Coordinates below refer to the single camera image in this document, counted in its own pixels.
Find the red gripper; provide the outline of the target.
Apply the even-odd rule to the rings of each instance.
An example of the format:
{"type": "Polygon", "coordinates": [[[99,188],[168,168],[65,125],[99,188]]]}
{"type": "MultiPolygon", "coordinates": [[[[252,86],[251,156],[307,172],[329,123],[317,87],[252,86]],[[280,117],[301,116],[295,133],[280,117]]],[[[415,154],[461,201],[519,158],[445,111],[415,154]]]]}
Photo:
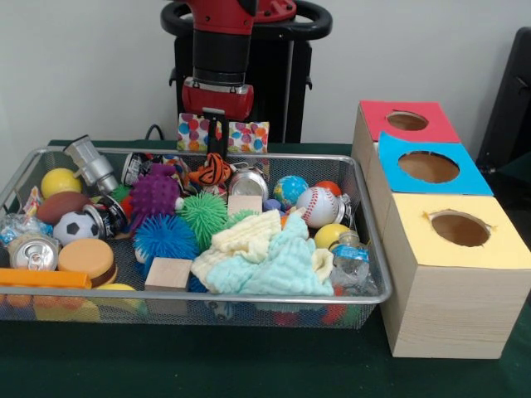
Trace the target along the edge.
{"type": "MultiPolygon", "coordinates": [[[[187,77],[182,88],[183,107],[187,113],[203,115],[214,110],[221,112],[229,120],[243,121],[252,110],[254,87],[252,85],[226,86],[210,85],[187,77]]],[[[220,154],[227,158],[229,122],[221,118],[222,136],[219,138],[220,154]]],[[[207,152],[217,152],[217,118],[208,118],[207,152]]]]}

